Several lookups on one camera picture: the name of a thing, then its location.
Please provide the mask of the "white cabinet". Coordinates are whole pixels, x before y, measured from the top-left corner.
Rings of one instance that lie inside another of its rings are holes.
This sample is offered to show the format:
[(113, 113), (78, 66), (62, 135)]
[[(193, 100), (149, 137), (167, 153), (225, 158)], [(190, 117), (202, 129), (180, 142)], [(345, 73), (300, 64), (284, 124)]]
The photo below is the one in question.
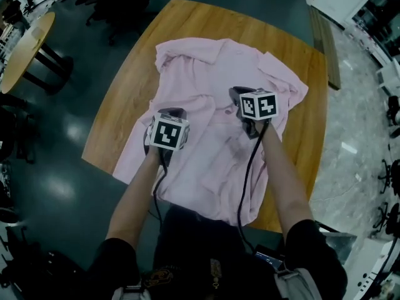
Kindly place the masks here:
[(396, 59), (377, 70), (376, 75), (380, 88), (385, 87), (392, 93), (400, 90), (400, 64)]

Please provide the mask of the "person's right forearm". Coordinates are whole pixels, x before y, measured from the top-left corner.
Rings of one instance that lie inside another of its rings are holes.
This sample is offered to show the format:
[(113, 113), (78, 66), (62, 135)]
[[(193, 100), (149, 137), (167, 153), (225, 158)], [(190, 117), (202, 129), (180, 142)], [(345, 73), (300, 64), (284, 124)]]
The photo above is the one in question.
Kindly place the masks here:
[(283, 236), (287, 236), (298, 222), (313, 219), (305, 186), (273, 126), (266, 128), (262, 147), (269, 176), (268, 184), (271, 186)]

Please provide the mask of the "black ergonomic chair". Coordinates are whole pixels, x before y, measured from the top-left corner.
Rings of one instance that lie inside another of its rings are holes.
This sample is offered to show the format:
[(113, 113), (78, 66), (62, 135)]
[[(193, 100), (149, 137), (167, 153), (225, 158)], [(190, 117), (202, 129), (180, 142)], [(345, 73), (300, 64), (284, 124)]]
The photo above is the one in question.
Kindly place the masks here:
[(137, 21), (146, 14), (150, 0), (94, 0), (94, 11), (86, 19), (85, 25), (91, 21), (105, 21), (114, 29), (108, 37), (108, 44), (114, 45), (115, 37), (129, 26), (138, 30)]

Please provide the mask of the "metal keychain pendant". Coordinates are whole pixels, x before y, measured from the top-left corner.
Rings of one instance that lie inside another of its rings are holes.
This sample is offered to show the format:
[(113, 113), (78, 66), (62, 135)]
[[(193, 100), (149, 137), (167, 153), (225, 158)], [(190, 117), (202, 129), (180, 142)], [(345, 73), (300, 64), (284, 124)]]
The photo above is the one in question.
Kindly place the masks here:
[(212, 276), (212, 286), (218, 289), (222, 279), (221, 263), (217, 259), (210, 259), (210, 272)]

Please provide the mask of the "black screen device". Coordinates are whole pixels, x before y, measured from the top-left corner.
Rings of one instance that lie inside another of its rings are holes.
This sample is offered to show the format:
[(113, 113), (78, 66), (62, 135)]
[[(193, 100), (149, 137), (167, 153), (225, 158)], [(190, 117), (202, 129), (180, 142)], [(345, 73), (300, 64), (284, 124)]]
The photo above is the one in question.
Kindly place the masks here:
[(254, 255), (269, 263), (277, 271), (284, 266), (284, 256), (282, 254), (260, 244), (256, 246)]

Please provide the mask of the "person's black t-shirt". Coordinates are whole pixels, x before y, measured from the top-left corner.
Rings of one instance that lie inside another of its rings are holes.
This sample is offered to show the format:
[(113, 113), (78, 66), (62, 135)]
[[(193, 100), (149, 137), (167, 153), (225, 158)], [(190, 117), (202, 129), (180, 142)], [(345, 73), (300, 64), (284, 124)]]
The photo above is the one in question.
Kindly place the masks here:
[[(348, 278), (336, 252), (312, 220), (289, 231), (285, 265), (304, 268), (322, 300), (342, 300)], [(222, 279), (214, 289), (210, 259), (221, 263)], [(235, 227), (212, 221), (182, 207), (167, 212), (154, 252), (152, 269), (140, 273), (136, 252), (121, 239), (107, 239), (97, 249), (76, 299), (111, 300), (116, 289), (141, 283), (151, 300), (282, 300), (274, 268), (245, 251)]]

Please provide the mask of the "person's left forearm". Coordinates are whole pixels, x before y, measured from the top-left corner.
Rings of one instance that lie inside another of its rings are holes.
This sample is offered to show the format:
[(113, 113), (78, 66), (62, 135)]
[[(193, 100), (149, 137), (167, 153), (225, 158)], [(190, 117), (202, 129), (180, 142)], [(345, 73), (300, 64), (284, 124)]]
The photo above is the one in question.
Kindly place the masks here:
[(159, 166), (159, 150), (150, 146), (148, 154), (112, 214), (106, 235), (108, 239), (121, 239), (134, 249), (137, 248)]

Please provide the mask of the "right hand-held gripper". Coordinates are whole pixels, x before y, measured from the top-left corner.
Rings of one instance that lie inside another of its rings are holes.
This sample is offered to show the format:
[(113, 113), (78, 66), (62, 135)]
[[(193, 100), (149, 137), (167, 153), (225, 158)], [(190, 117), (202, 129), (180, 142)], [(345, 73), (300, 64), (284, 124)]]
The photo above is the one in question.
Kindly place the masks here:
[(278, 115), (278, 99), (275, 92), (235, 86), (229, 89), (229, 96), (238, 108), (236, 116), (242, 122), (242, 128), (249, 139), (259, 136), (255, 128), (256, 121), (270, 120)]

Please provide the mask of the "pink shirt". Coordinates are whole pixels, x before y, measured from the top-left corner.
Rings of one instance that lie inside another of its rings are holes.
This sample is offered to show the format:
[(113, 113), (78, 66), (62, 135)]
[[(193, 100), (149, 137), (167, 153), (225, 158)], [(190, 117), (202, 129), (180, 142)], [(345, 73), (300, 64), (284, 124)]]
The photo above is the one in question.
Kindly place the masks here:
[(232, 226), (257, 216), (268, 183), (263, 149), (249, 139), (229, 89), (262, 88), (277, 94), (278, 115), (271, 121), (278, 135), (289, 111), (308, 87), (270, 53), (231, 39), (190, 37), (156, 48), (159, 87), (148, 110), (135, 123), (114, 170), (130, 183), (144, 161), (143, 137), (162, 108), (183, 108), (190, 131), (184, 147), (172, 155), (158, 198)]

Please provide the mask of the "black frame table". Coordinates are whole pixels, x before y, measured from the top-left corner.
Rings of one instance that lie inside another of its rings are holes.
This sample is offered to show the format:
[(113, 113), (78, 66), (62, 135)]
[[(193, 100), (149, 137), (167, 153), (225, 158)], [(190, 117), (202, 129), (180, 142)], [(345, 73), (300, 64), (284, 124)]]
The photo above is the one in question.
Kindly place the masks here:
[(316, 223), (319, 231), (325, 236), (327, 245), (335, 250), (339, 262), (345, 265), (357, 237), (346, 232), (339, 232), (321, 222), (317, 221)]

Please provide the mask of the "white panel box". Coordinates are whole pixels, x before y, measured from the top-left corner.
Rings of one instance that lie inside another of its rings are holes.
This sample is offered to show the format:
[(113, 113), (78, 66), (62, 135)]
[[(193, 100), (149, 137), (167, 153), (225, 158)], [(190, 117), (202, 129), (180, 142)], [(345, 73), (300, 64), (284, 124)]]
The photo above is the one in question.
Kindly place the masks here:
[(388, 273), (400, 255), (400, 239), (366, 238), (345, 264), (348, 284), (344, 300), (361, 300), (380, 273)]

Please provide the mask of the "dark wooden platform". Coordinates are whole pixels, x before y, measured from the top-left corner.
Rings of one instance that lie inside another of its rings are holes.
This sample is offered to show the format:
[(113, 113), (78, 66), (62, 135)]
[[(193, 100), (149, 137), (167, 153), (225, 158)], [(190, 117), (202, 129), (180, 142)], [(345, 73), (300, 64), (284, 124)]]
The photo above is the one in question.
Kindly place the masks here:
[(314, 48), (323, 53), (327, 60), (328, 85), (334, 90), (340, 90), (339, 61), (330, 22), (316, 8), (308, 6), (308, 9)]

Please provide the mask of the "round wooden table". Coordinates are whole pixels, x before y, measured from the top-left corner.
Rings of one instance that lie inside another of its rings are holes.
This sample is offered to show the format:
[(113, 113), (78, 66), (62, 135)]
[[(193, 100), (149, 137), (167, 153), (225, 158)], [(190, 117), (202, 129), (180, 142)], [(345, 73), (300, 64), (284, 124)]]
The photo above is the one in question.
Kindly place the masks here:
[(61, 89), (61, 87), (52, 86), (28, 72), (28, 67), (35, 59), (57, 74), (64, 82), (69, 80), (74, 67), (73, 59), (69, 56), (59, 56), (46, 44), (55, 19), (55, 12), (46, 13), (35, 20), (18, 41), (7, 61), (0, 82), (2, 93), (10, 93), (22, 78), (45, 90), (48, 94), (55, 94)]

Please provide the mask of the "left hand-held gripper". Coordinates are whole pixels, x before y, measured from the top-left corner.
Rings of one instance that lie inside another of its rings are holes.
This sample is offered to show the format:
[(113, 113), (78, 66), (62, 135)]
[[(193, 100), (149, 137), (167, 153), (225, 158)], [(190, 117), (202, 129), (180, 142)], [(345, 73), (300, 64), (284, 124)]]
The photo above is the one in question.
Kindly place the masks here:
[(144, 135), (145, 155), (148, 154), (150, 146), (157, 147), (165, 164), (169, 164), (173, 152), (182, 149), (186, 144), (189, 131), (190, 123), (183, 108), (160, 109), (154, 114)]

